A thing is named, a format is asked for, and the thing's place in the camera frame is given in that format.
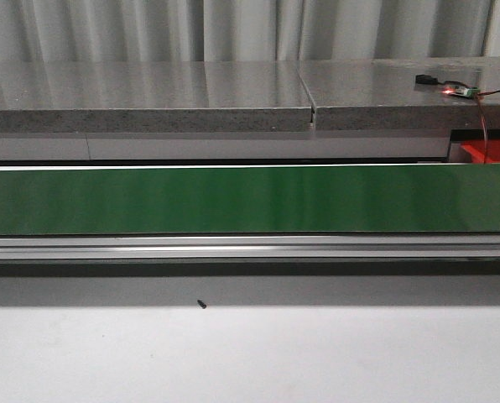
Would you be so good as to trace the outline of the green conveyor belt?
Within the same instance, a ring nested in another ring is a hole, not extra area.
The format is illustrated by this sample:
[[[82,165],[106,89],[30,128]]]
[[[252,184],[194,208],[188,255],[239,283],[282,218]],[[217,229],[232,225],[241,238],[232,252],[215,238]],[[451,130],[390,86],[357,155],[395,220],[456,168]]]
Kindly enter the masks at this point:
[[[500,164],[0,170],[0,236],[500,232]]]

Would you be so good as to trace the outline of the red plastic bin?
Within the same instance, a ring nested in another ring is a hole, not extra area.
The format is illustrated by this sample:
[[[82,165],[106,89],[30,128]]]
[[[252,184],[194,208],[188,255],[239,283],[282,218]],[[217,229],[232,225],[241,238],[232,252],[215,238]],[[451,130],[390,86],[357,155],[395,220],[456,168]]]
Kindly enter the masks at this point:
[[[489,141],[487,149],[481,140],[462,142],[461,148],[470,155],[474,164],[500,163],[500,140]]]

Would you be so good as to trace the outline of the grey stone countertop left slab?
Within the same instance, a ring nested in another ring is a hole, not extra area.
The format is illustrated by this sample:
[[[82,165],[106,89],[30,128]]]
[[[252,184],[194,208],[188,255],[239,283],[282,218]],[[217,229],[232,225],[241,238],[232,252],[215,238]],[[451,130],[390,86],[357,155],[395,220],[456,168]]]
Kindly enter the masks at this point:
[[[0,133],[304,132],[289,62],[0,63]]]

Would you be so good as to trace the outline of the black connector plug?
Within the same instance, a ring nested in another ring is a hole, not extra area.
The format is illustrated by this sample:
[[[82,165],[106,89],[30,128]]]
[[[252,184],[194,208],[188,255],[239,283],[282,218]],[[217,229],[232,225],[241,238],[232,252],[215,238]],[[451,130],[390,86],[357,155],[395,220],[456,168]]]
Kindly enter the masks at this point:
[[[414,83],[416,85],[424,85],[424,86],[438,86],[440,84],[439,80],[430,75],[419,74],[414,78]]]

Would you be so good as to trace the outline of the small green circuit board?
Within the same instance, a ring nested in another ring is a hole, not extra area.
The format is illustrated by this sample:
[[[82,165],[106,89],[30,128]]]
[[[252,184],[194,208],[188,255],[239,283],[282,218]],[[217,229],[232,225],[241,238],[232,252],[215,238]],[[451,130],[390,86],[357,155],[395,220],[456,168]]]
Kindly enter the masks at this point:
[[[466,99],[476,98],[479,92],[480,92],[479,88],[472,86],[450,85],[450,86],[444,86],[444,88],[442,89],[442,93],[447,96],[461,97]]]

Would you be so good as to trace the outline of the grey pleated curtain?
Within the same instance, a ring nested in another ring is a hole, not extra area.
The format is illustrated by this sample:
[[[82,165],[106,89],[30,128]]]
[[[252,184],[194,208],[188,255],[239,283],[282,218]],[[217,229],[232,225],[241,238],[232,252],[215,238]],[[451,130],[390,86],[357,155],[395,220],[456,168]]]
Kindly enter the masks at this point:
[[[500,1],[0,1],[0,62],[500,56]]]

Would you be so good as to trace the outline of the aluminium conveyor frame rail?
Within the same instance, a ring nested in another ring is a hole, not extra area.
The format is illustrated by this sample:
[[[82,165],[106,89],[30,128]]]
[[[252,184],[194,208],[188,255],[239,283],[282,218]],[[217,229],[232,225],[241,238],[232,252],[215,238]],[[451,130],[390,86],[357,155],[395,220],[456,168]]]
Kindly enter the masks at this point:
[[[500,233],[0,237],[0,261],[500,259]]]

